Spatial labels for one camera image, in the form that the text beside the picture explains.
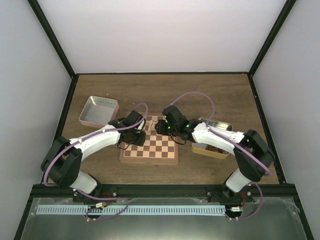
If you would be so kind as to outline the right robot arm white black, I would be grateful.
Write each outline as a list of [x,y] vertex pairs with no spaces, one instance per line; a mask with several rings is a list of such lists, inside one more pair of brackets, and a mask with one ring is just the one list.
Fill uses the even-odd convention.
[[271,174],[269,167],[275,154],[255,130],[235,132],[210,126],[208,121],[188,120],[174,105],[165,108],[162,114],[164,120],[159,120],[155,125],[159,135],[210,145],[235,157],[238,168],[221,188],[225,200],[236,200],[246,185],[259,182],[263,176]]

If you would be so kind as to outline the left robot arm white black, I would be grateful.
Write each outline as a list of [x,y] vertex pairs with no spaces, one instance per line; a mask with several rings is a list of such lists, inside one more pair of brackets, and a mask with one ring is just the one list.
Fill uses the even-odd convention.
[[87,135],[72,139],[56,138],[40,167],[44,173],[44,185],[72,188],[83,193],[89,201],[97,202],[102,196],[102,189],[98,180],[80,170],[82,161],[109,146],[119,149],[122,145],[143,146],[146,117],[132,110],[127,117],[112,120]]

